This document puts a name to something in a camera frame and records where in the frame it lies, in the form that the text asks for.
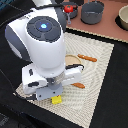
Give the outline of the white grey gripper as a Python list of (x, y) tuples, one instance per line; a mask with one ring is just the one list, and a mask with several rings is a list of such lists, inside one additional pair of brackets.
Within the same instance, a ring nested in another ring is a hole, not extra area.
[(61, 95), (63, 87), (77, 83), (81, 80), (82, 64), (72, 64), (56, 77), (45, 78), (39, 75), (33, 64), (22, 68), (23, 91), (28, 95), (28, 100), (44, 100)]

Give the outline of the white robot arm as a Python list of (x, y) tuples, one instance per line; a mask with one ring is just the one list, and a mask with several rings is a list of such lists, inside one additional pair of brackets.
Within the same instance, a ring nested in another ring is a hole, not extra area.
[(60, 5), (55, 0), (32, 1), (36, 7), (10, 22), (5, 38), (19, 58), (30, 61), (22, 68), (26, 100), (40, 101), (61, 95), (64, 85), (79, 82), (84, 66), (66, 68), (66, 18)]

